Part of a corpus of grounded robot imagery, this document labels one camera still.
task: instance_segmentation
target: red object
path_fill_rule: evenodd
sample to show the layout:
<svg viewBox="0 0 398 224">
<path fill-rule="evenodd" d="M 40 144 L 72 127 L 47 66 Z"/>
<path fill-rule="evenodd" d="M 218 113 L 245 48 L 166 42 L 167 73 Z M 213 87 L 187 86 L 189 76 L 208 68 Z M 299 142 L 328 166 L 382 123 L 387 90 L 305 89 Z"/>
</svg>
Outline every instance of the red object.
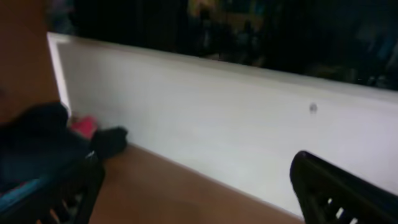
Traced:
<svg viewBox="0 0 398 224">
<path fill-rule="evenodd" d="M 91 116 L 86 116 L 70 126 L 70 129 L 76 131 L 86 139 L 91 139 L 97 128 L 96 121 Z"/>
</svg>

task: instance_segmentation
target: brown floor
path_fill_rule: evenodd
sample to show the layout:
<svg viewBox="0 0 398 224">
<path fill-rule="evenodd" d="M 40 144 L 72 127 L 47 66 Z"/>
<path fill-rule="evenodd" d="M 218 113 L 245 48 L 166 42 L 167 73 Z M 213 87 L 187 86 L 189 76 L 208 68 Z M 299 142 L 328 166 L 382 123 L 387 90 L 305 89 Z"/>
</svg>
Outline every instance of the brown floor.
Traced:
<svg viewBox="0 0 398 224">
<path fill-rule="evenodd" d="M 90 224 L 302 223 L 135 147 L 107 161 L 105 168 Z"/>
</svg>

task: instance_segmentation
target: white wall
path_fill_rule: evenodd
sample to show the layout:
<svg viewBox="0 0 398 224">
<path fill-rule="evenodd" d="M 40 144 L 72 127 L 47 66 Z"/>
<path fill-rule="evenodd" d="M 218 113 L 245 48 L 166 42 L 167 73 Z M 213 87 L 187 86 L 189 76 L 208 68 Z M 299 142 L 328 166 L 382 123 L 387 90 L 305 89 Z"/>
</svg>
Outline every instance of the white wall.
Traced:
<svg viewBox="0 0 398 224">
<path fill-rule="evenodd" d="M 65 40 L 49 35 L 72 110 L 127 127 L 137 145 L 297 215 L 289 167 L 301 149 L 398 193 L 396 93 Z"/>
</svg>

